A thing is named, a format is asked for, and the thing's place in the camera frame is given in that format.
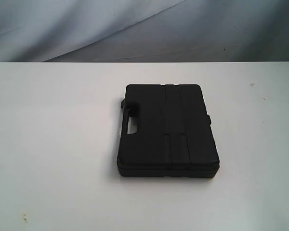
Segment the black plastic tool case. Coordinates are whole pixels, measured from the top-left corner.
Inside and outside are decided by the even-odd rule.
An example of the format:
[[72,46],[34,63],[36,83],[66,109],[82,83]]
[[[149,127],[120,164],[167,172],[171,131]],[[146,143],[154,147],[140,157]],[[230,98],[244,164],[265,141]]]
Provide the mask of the black plastic tool case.
[[216,175],[220,160],[198,84],[129,84],[121,108],[121,176]]

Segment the grey backdrop cloth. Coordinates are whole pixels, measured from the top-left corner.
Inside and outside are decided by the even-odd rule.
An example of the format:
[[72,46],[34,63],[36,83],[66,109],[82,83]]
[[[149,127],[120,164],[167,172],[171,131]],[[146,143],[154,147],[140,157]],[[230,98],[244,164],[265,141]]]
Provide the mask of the grey backdrop cloth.
[[0,62],[289,61],[289,0],[0,0]]

